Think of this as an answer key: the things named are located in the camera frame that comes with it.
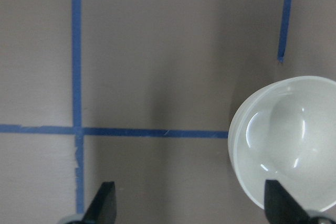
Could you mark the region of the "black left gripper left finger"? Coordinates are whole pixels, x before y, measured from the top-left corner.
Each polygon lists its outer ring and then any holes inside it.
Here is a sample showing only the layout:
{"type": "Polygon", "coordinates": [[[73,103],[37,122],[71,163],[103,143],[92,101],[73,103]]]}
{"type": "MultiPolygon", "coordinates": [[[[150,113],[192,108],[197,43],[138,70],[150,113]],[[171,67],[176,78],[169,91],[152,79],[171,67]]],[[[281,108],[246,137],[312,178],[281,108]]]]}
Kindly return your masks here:
{"type": "Polygon", "coordinates": [[[113,224],[117,217],[117,200],[114,182],[103,182],[81,223],[113,224]]]}

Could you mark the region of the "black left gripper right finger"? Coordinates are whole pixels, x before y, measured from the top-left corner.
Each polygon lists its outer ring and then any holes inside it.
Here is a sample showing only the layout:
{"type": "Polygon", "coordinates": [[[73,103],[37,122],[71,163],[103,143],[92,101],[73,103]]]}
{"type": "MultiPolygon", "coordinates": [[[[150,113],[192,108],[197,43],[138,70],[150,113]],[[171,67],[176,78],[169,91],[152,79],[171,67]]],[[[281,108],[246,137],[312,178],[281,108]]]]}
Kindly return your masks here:
{"type": "Polygon", "coordinates": [[[309,223],[310,216],[277,180],[265,180],[264,210],[269,223],[309,223]]]}

